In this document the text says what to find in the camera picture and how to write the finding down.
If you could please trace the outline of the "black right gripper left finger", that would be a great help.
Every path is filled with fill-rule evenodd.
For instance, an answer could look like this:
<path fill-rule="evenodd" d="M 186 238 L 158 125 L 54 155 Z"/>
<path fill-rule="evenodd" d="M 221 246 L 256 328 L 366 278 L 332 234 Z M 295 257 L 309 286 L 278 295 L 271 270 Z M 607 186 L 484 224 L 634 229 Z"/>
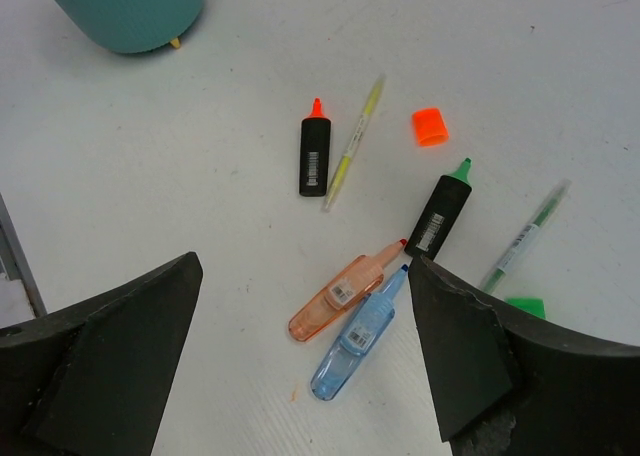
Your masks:
<path fill-rule="evenodd" d="M 202 279 L 188 252 L 2 328 L 2 454 L 151 454 Z"/>

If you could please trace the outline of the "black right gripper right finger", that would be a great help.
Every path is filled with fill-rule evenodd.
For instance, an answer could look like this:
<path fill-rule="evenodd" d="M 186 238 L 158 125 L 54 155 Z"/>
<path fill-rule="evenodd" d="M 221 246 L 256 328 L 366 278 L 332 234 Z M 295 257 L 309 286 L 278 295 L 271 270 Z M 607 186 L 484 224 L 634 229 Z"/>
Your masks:
<path fill-rule="evenodd" d="M 487 295 L 427 259 L 408 278 L 441 439 L 456 455 L 635 455 L 639 350 Z"/>

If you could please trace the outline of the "blue transparent highlighter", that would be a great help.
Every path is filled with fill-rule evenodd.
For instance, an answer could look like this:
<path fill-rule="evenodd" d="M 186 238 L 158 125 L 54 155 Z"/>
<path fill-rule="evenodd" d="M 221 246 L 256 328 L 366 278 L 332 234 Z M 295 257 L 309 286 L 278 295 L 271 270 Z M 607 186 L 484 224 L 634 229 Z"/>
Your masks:
<path fill-rule="evenodd" d="M 383 335 L 395 317 L 394 299 L 407 280 L 408 270 L 403 264 L 349 317 L 310 381 L 317 399 L 333 400 Z"/>

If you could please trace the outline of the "orange transparent highlighter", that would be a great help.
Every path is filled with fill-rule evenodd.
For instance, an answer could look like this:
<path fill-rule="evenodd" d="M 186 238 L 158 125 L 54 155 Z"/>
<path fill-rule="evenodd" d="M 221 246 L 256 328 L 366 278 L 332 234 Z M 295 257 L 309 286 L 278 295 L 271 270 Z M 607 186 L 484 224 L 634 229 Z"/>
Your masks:
<path fill-rule="evenodd" d="M 355 258 L 290 319 L 289 335 L 307 342 L 323 331 L 383 282 L 385 268 L 406 244 L 400 239 L 373 256 Z"/>

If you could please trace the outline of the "black highlighter orange cap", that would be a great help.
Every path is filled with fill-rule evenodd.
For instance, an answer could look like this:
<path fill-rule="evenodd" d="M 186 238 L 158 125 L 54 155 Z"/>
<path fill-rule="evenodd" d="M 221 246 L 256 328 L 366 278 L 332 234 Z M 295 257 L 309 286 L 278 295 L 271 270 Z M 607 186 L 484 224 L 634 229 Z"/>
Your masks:
<path fill-rule="evenodd" d="M 328 186 L 331 121 L 316 98 L 311 113 L 301 122 L 298 192 L 303 197 L 324 197 Z"/>

